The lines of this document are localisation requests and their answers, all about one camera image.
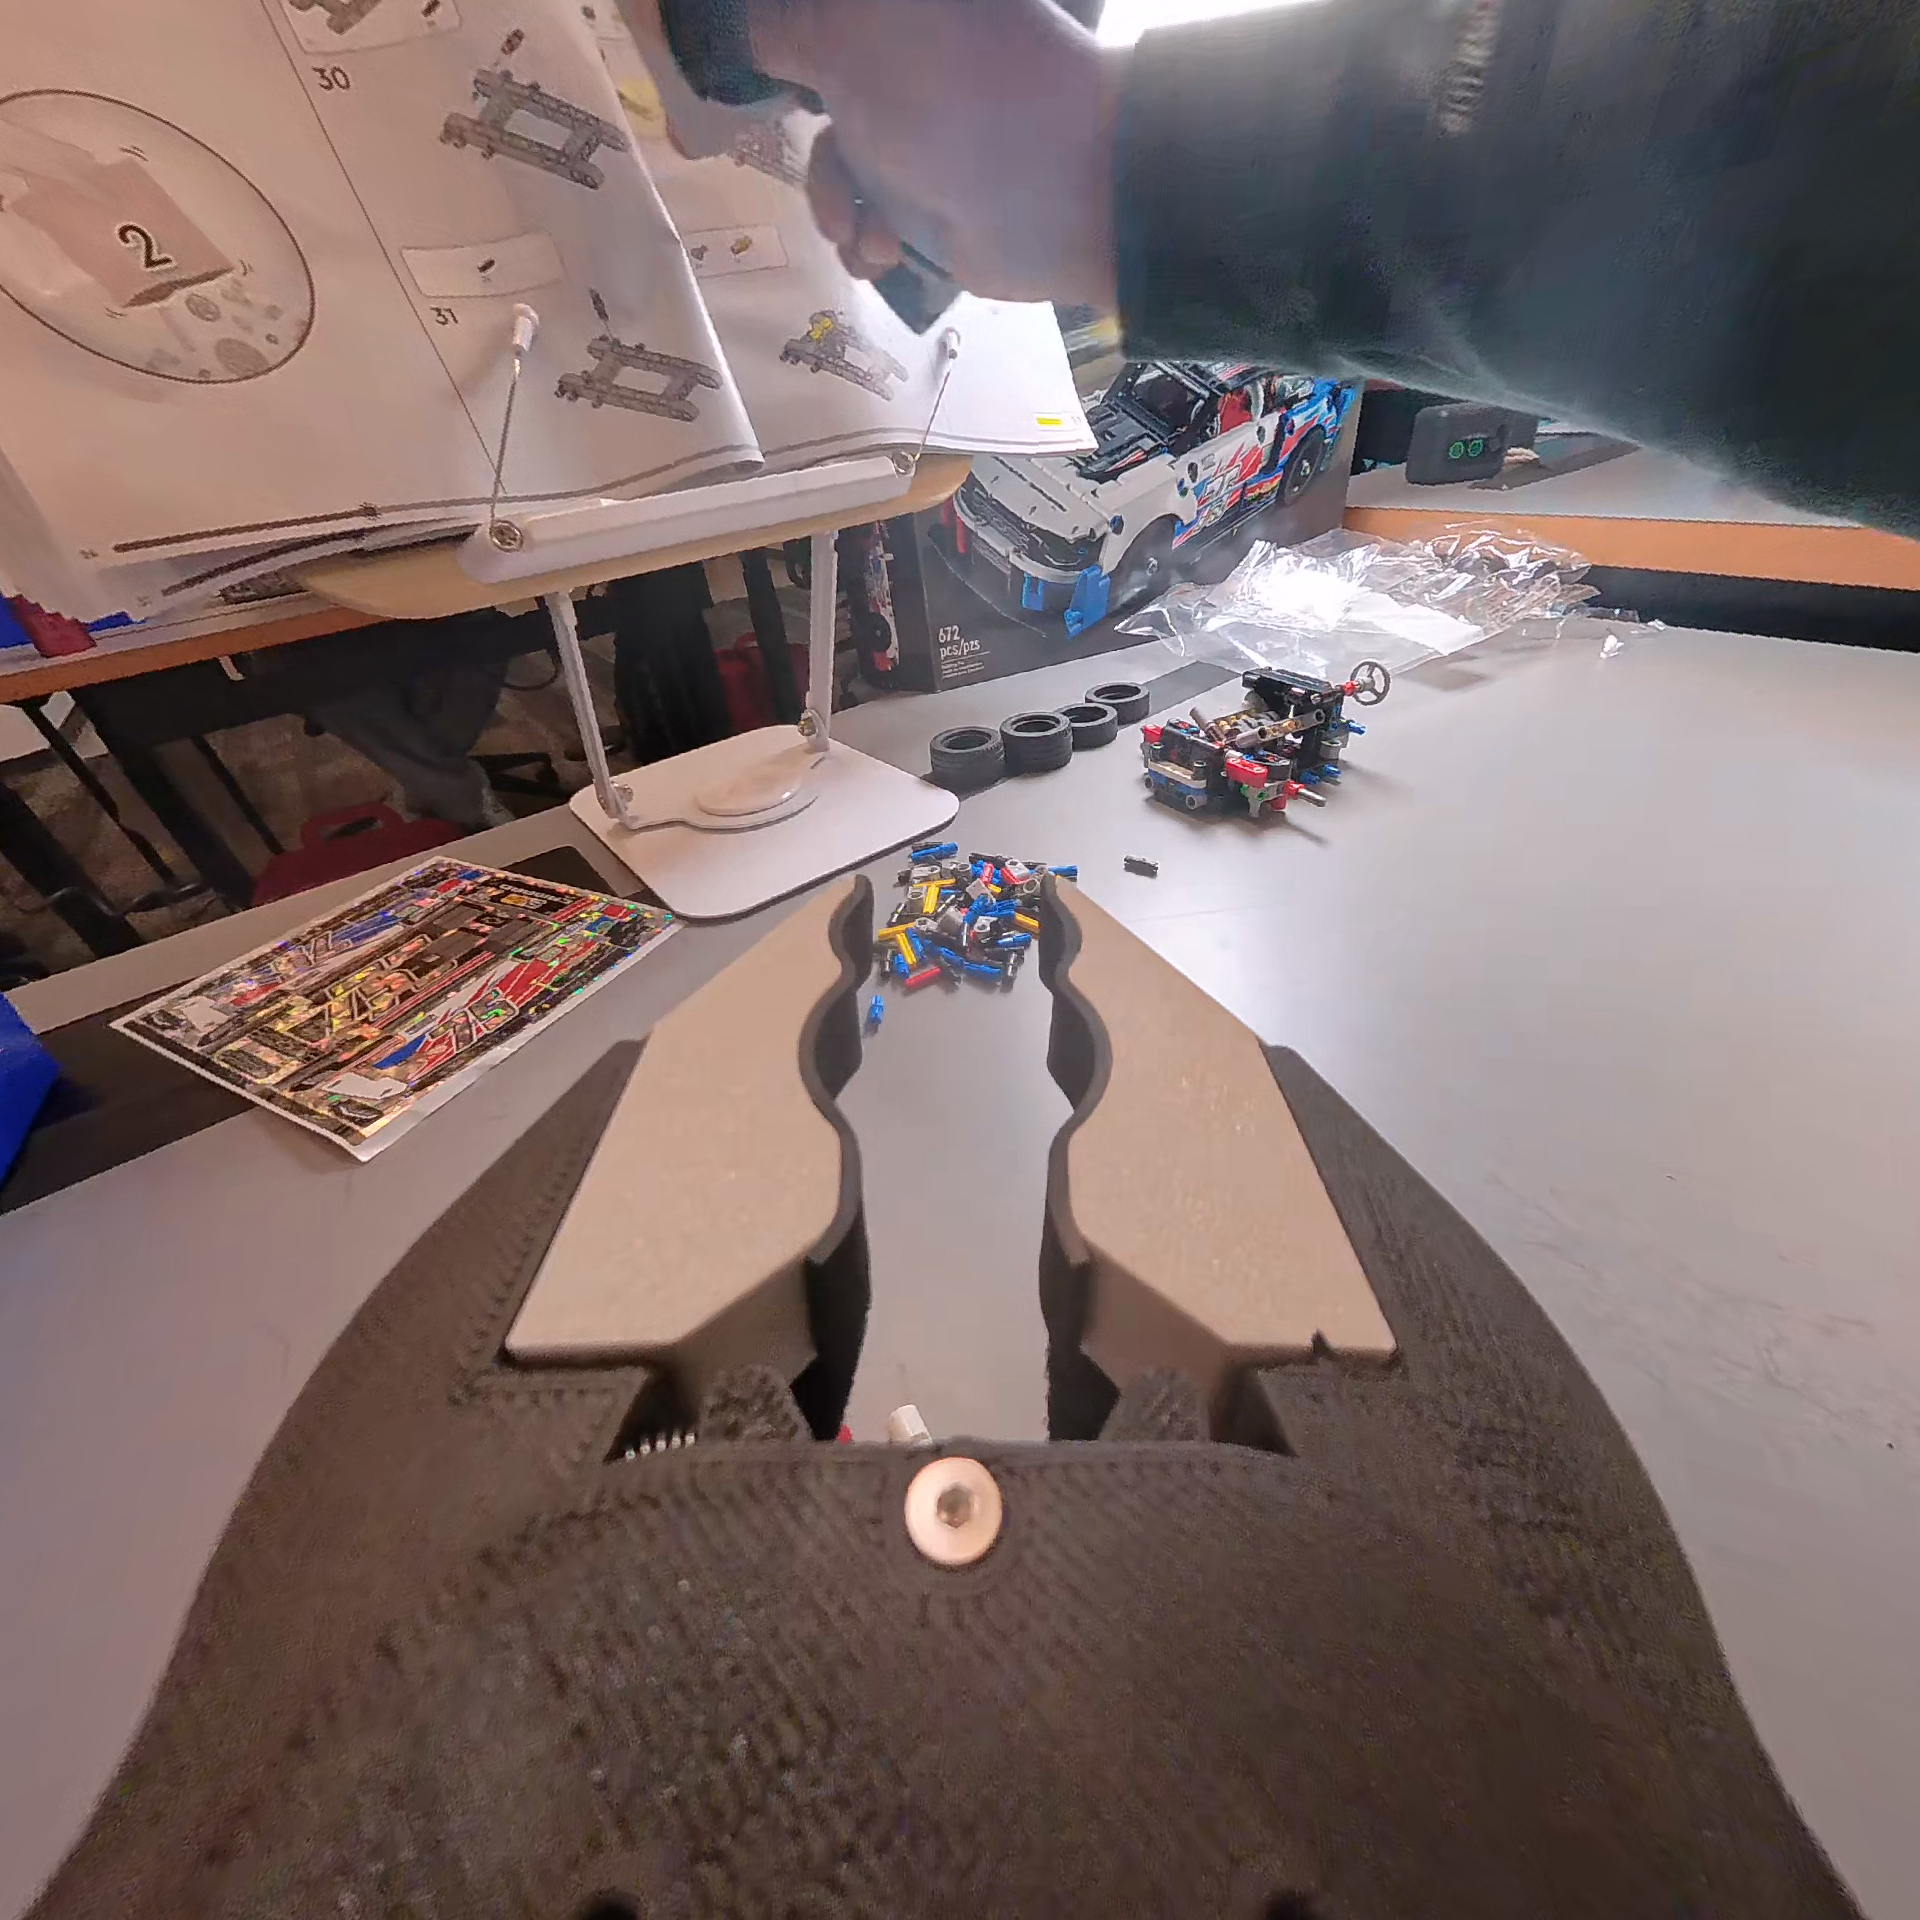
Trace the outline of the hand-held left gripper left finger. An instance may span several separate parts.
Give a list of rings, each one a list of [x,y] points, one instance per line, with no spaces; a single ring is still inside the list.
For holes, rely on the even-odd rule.
[[[858,1140],[874,885],[807,898],[641,1047],[506,1351],[645,1363],[684,1397],[764,1365],[845,1397],[874,1298]]]

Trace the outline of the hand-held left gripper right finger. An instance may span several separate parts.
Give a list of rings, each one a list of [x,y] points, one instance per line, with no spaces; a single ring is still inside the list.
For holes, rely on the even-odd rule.
[[[1157,948],[1052,879],[1039,901],[1046,1323],[1115,1390],[1229,1397],[1269,1365],[1381,1368],[1399,1342],[1260,1035]]]

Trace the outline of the pile of coloured lego pins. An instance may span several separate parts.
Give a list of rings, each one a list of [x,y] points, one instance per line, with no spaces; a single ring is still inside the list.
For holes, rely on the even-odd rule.
[[[900,853],[895,898],[871,939],[879,990],[966,987],[1005,992],[1039,941],[1044,879],[1078,879],[1075,862],[1046,862],[924,838]]]

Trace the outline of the lego instruction booklet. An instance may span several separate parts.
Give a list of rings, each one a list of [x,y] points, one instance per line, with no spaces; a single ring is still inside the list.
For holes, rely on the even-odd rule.
[[[1044,304],[926,330],[620,5],[4,5],[4,591],[82,624],[324,551],[874,453],[1092,447]]]

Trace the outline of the person's right forearm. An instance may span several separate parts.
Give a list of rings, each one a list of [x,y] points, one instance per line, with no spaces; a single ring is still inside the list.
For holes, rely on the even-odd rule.
[[[1916,5],[1299,5],[1126,69],[1134,351],[1501,400],[1916,538]]]

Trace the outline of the lego car chassis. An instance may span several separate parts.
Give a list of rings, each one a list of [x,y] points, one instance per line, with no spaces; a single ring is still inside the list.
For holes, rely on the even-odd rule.
[[[1289,667],[1241,677],[1238,708],[1163,717],[1141,727],[1142,788],[1194,815],[1281,819],[1291,802],[1322,806],[1342,779],[1349,744],[1365,732],[1350,708],[1378,706],[1393,691],[1381,661],[1347,679]]]

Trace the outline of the lego set box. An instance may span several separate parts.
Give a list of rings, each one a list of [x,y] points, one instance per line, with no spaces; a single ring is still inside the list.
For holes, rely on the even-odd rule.
[[[1089,407],[1090,451],[975,458],[947,502],[887,525],[895,684],[1110,652],[1126,618],[1250,544],[1334,530],[1361,395],[1250,363],[1130,363]]]

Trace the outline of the person's right hand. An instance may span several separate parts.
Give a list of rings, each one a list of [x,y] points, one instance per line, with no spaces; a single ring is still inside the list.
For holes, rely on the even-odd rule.
[[[748,2],[757,69],[819,91],[811,218],[847,272],[898,227],[959,290],[1117,311],[1125,52],[1043,2]]]

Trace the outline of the holographic sticker sheet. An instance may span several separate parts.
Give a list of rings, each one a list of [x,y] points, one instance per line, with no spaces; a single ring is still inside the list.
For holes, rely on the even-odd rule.
[[[679,927],[659,902],[437,855],[113,1029],[371,1160]]]

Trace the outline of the white book stand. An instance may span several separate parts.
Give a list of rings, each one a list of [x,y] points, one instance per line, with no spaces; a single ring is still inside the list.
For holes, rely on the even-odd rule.
[[[583,822],[677,915],[735,922],[894,853],[957,811],[949,791],[831,739],[837,538],[947,499],[966,476],[955,453],[931,460],[929,439],[955,370],[981,362],[978,314],[941,324],[938,339],[935,400],[913,443],[659,496],[567,502],[511,523],[500,523],[492,496],[486,519],[461,542],[317,563],[301,578],[327,600],[385,619],[539,603],[593,776]],[[807,538],[811,551],[801,715],[612,776],[572,596],[789,538]]]

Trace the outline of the red bag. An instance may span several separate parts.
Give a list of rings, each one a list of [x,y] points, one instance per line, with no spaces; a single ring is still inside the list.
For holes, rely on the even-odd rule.
[[[463,834],[463,828],[441,819],[402,819],[389,802],[337,806],[308,819],[298,842],[267,860],[254,883],[252,906],[301,895],[390,863],[418,863]]]

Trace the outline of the clear plastic bag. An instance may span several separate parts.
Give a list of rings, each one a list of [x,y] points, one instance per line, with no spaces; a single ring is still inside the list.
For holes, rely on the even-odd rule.
[[[1347,680],[1375,661],[1393,674],[1486,643],[1593,638],[1605,656],[1644,626],[1575,551],[1489,523],[1421,542],[1332,530],[1257,542],[1220,583],[1188,583],[1130,615],[1125,634],[1229,670],[1295,667]]]

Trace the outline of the blue plastic object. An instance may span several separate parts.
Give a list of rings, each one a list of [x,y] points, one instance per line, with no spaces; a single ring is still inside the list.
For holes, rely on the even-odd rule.
[[[26,1018],[2,995],[2,1109],[0,1109],[0,1174],[10,1179],[51,1093],[59,1067],[49,1047],[34,1035]]]

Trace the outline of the table with black legs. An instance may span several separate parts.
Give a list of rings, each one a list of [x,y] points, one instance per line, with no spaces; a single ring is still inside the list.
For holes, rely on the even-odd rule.
[[[4,671],[4,708],[27,715],[41,748],[66,765],[161,879],[164,902],[210,898],[225,909],[238,909],[252,901],[254,872],[210,815],[188,798],[161,749],[207,741],[213,733],[279,714],[282,706],[267,699],[259,677],[262,661],[332,644],[375,624],[372,615],[322,605],[299,615],[273,615],[244,628],[141,643],[125,652],[29,656],[13,661]],[[59,741],[59,732],[43,725],[43,706],[57,693],[74,696],[79,720],[100,739],[130,796],[178,850],[183,871],[130,822],[114,791],[97,782],[84,758]],[[113,958],[141,947],[133,925],[135,906],[110,898],[94,871],[57,838],[12,782],[4,782],[2,791],[2,855],[10,875],[4,895],[17,898],[21,917],[62,923],[86,958]]]

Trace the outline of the wooden edged desk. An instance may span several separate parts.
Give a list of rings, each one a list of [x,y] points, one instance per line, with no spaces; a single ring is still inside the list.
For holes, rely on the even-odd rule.
[[[1918,542],[1790,509],[1646,447],[1596,434],[1549,437],[1501,470],[1415,484],[1404,466],[1349,484],[1353,530],[1399,542],[1478,525],[1538,538],[1597,566],[1788,586],[1916,591]]]

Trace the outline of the black device with green lights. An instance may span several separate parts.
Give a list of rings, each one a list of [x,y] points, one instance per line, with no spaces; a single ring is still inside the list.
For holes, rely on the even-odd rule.
[[[1534,451],[1541,415],[1484,400],[1421,407],[1409,429],[1405,479],[1419,490],[1477,484],[1516,451]]]

